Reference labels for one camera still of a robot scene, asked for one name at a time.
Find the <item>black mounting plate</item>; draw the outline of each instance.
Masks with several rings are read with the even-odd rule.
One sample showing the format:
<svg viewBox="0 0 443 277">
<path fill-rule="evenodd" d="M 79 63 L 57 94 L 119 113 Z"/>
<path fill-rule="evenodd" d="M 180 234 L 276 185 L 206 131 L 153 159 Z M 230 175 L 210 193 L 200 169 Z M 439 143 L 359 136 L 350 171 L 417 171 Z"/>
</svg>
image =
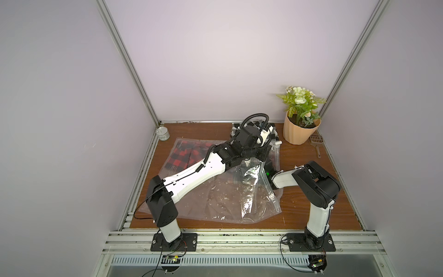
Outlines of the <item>black mounting plate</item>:
<svg viewBox="0 0 443 277">
<path fill-rule="evenodd" d="M 331 234 L 328 234 L 325 237 L 323 247 L 319 248 L 318 250 L 311 250 L 307 248 L 303 243 L 301 243 L 305 236 L 304 233 L 288 233 L 286 234 L 286 236 L 288 238 L 289 251 L 291 252 L 322 252 L 323 248 L 326 252 L 335 252 L 335 245 L 334 241 L 332 240 Z"/>
<path fill-rule="evenodd" d="M 151 251 L 160 252 L 163 250 L 163 252 L 169 252 L 169 251 L 184 252 L 186 250 L 186 252 L 195 252 L 197 250 L 197 233 L 183 233 L 182 242 L 185 243 L 180 244 L 177 250 L 171 249 L 166 241 L 164 241 L 163 243 L 163 240 L 164 240 L 163 234 L 155 234 L 154 238 L 152 239 L 153 243 L 151 244 Z"/>
</svg>

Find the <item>soil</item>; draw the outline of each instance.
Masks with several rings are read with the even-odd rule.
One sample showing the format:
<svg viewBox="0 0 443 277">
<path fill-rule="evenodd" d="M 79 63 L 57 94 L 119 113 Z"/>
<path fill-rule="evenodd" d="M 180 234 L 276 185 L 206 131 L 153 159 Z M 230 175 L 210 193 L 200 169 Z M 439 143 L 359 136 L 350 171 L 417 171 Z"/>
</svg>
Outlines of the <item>soil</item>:
<svg viewBox="0 0 443 277">
<path fill-rule="evenodd" d="M 288 119 L 289 119 L 289 121 L 292 122 L 294 125 L 297 125 L 297 124 L 295 123 L 295 121 L 297 120 L 297 116 L 295 116 L 295 117 L 288 117 Z M 315 128 L 315 127 L 317 127 L 317 125 L 315 125 L 315 123 L 312 123 L 311 125 L 309 125 L 309 126 L 305 126 L 305 127 L 302 127 L 302 128 L 305 128 L 305 129 L 312 129 L 312 128 Z"/>
</svg>

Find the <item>potted plant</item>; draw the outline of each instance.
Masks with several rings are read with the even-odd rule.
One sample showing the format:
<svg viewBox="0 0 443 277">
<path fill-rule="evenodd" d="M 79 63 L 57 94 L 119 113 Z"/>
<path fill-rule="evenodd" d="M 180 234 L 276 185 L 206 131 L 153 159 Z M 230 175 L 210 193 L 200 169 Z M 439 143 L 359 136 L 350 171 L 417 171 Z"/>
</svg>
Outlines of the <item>potted plant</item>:
<svg viewBox="0 0 443 277">
<path fill-rule="evenodd" d="M 284 119 L 283 137 L 291 144 L 303 144 L 320 126 L 321 118 L 315 112 L 326 99 L 317 97 L 312 91 L 288 86 L 285 94 L 278 94 L 288 106 Z"/>
</svg>

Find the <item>litter scoop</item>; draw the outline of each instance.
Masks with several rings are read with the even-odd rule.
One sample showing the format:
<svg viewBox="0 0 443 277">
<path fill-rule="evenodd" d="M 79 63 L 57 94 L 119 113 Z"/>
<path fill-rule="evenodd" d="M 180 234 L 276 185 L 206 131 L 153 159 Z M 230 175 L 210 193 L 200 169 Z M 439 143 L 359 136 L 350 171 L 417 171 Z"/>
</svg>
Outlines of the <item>litter scoop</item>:
<svg viewBox="0 0 443 277">
<path fill-rule="evenodd" d="M 323 144 L 323 137 L 321 135 L 312 134 L 309 137 L 309 144 L 315 147 L 317 150 L 317 157 L 320 159 L 322 157 L 320 155 L 320 145 Z"/>
</svg>

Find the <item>beige plant pot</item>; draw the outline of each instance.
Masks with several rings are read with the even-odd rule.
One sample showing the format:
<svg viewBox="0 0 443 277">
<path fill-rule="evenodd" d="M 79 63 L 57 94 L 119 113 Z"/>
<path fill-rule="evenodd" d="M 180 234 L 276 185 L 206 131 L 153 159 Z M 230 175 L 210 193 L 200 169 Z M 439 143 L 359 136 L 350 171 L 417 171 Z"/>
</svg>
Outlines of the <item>beige plant pot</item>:
<svg viewBox="0 0 443 277">
<path fill-rule="evenodd" d="M 290 144 L 300 145 L 303 144 L 308 138 L 317 130 L 317 128 L 322 123 L 321 119 L 314 120 L 315 128 L 306 129 L 301 128 L 292 122 L 289 121 L 288 114 L 286 113 L 286 117 L 284 119 L 283 126 L 283 137 Z"/>
</svg>

